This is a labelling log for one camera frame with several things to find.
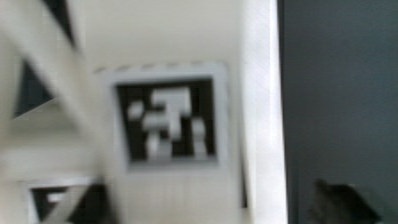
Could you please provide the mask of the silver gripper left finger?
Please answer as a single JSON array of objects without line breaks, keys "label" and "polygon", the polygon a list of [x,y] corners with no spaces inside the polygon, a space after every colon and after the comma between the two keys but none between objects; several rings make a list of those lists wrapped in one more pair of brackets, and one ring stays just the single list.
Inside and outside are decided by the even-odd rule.
[{"label": "silver gripper left finger", "polygon": [[114,224],[108,192],[103,184],[89,186],[67,221],[71,224]]}]

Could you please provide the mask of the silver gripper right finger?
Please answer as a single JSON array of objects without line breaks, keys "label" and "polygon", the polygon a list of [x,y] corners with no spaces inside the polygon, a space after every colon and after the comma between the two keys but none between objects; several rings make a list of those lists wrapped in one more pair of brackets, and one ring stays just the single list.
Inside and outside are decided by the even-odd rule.
[{"label": "silver gripper right finger", "polygon": [[382,224],[382,217],[350,185],[314,181],[309,221],[311,224]]}]

